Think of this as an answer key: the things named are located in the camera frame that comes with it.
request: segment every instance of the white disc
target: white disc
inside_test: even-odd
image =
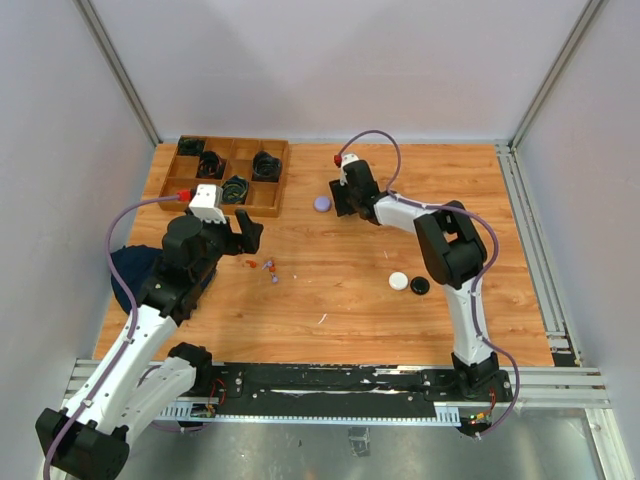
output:
[[[409,277],[402,272],[393,272],[389,275],[389,285],[394,290],[404,290],[409,286]]]

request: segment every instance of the gray floor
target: gray floor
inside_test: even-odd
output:
[[[147,429],[118,479],[601,479],[591,435],[575,415],[514,414],[480,442],[447,427],[371,427],[370,456],[362,458],[352,453],[347,426]]]

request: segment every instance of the floor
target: floor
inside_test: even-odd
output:
[[[175,145],[156,151],[144,198],[158,195]],[[313,200],[329,195],[337,178],[338,145],[291,145],[279,218],[265,226],[256,256],[225,257],[193,318],[158,352],[179,342],[206,346],[217,361],[450,365],[453,333],[445,297],[433,284],[425,296],[389,288],[393,271],[426,275],[416,238],[359,218],[317,213]],[[369,161],[381,187],[395,168],[388,145],[352,148]],[[500,239],[500,257],[483,296],[492,340],[519,364],[552,365],[527,264],[492,145],[403,145],[394,188],[432,203],[453,199],[483,216]],[[138,214],[130,244],[159,247],[176,213],[157,205]],[[480,232],[488,250],[491,242]],[[250,268],[273,259],[280,281]],[[102,358],[126,322],[111,302],[95,358]],[[501,364],[508,364],[501,359]]]
[[[340,425],[213,424],[185,435],[148,428],[118,479],[604,479],[579,415],[521,412],[479,442],[450,427],[370,427],[368,451],[357,443],[363,436]]]

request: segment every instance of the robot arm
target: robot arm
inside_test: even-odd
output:
[[[329,186],[338,216],[358,213],[375,225],[396,227],[418,237],[427,271],[445,291],[454,331],[452,360],[461,387],[470,392],[485,385],[499,366],[496,353],[482,341],[473,324],[471,284],[483,268],[487,251],[470,218],[457,212],[407,205],[380,192],[367,162],[354,154],[337,157],[336,165],[340,178]],[[464,208],[455,201],[447,205]],[[445,233],[455,238],[449,241]],[[475,292],[476,318],[482,335],[489,338],[481,282],[482,279]]]
[[[185,392],[209,395],[212,356],[203,347],[185,343],[174,347],[160,368],[138,385],[158,349],[190,318],[220,258],[257,253],[259,248],[263,226],[253,223],[244,210],[236,210],[241,233],[232,232],[219,208],[220,187],[200,185],[194,193],[189,214],[169,223],[162,255],[138,293],[140,307],[133,336],[127,335],[133,327],[130,314],[87,383],[61,411],[45,409],[36,422],[46,454],[72,414],[83,407],[53,458],[53,466],[75,477],[115,478],[131,444],[167,404]],[[128,344],[124,350],[123,342]],[[106,380],[93,399],[87,400],[107,370]]]

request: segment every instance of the purple disc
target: purple disc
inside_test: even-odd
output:
[[[329,197],[318,197],[313,202],[313,208],[317,212],[328,212],[331,210],[331,200],[329,200]]]

